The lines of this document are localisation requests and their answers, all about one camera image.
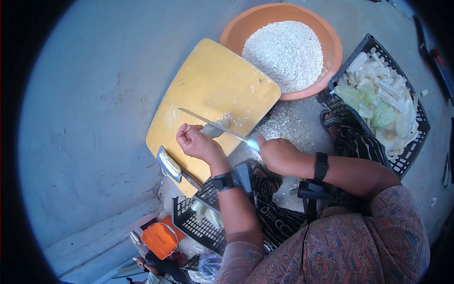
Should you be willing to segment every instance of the black wristband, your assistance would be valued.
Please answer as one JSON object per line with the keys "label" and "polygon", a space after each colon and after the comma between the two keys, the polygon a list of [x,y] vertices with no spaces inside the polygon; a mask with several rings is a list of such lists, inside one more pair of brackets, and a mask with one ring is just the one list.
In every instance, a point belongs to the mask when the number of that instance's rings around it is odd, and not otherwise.
{"label": "black wristband", "polygon": [[240,179],[233,171],[226,174],[220,174],[213,178],[213,187],[219,191],[224,191],[241,185]]}
{"label": "black wristband", "polygon": [[314,181],[322,182],[328,171],[328,155],[322,152],[316,152],[316,159],[314,165]]}

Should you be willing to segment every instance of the knife handle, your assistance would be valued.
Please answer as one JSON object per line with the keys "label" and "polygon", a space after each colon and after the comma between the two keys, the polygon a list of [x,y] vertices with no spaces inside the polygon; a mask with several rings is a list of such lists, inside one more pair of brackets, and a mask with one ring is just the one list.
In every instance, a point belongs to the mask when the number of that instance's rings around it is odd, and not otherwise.
{"label": "knife handle", "polygon": [[254,139],[249,139],[247,141],[247,145],[257,152],[260,151],[260,149],[258,148],[257,141],[255,141]]}
{"label": "knife handle", "polygon": [[194,178],[190,173],[188,173],[186,170],[181,168],[181,175],[193,186],[197,189],[197,191],[202,192],[204,190],[203,185],[196,179]]}

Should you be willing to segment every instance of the hand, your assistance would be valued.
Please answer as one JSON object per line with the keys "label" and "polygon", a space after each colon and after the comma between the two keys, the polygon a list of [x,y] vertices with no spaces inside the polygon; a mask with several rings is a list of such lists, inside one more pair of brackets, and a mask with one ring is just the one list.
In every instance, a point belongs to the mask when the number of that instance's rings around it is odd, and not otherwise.
{"label": "hand", "polygon": [[315,159],[311,160],[312,155],[301,152],[289,140],[278,138],[267,141],[259,135],[256,141],[260,148],[259,154],[270,171],[303,177],[306,176],[307,167],[314,166]]}
{"label": "hand", "polygon": [[183,124],[177,132],[177,142],[183,152],[191,157],[200,159],[212,166],[217,163],[224,163],[227,156],[218,142],[200,133],[201,125]]}
{"label": "hand", "polygon": [[137,257],[136,263],[140,268],[142,268],[142,269],[145,268],[145,266],[144,266],[145,259],[143,259],[143,257]]}

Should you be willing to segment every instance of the knife blade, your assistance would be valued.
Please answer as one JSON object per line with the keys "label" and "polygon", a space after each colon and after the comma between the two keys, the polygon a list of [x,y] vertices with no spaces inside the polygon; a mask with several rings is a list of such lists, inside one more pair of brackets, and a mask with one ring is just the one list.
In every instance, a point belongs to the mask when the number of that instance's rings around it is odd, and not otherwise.
{"label": "knife blade", "polygon": [[220,130],[222,130],[222,131],[224,131],[224,132],[226,132],[226,133],[228,133],[228,134],[230,134],[232,136],[235,136],[235,137],[237,137],[240,140],[243,140],[244,142],[247,143],[247,145],[249,147],[253,148],[256,151],[260,151],[259,147],[258,147],[258,144],[257,144],[257,142],[254,139],[247,139],[246,137],[241,136],[241,135],[239,135],[239,134],[237,134],[237,133],[235,133],[233,131],[230,131],[230,130],[220,126],[219,124],[216,124],[216,123],[212,122],[211,120],[208,120],[208,119],[204,118],[203,116],[200,116],[198,114],[193,113],[190,110],[187,110],[187,109],[184,109],[184,108],[178,108],[178,109],[181,110],[182,112],[187,113],[188,115],[192,115],[193,117],[198,118],[201,121],[204,121],[204,122],[206,122],[206,123],[218,128],[218,129],[220,129]]}

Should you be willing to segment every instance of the orange plastic basin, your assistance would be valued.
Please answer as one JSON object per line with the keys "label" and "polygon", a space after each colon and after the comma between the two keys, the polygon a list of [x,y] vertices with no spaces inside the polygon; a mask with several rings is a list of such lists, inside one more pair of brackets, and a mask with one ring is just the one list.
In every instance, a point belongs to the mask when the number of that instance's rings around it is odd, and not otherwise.
{"label": "orange plastic basin", "polygon": [[[170,226],[172,230],[175,231],[176,236],[164,224]],[[172,217],[167,216],[159,221],[159,223],[154,223],[146,228],[142,233],[142,241],[157,257],[159,257],[160,260],[163,260],[172,254],[173,250],[177,247],[177,244],[185,236],[186,235],[172,223]]]}
{"label": "orange plastic basin", "polygon": [[219,43],[239,56],[246,40],[267,24],[281,21],[299,21],[314,30],[323,51],[323,69],[317,81],[304,90],[281,94],[280,100],[297,100],[318,94],[327,87],[342,62],[342,44],[327,21],[308,9],[292,4],[260,5],[241,13],[224,29]]}

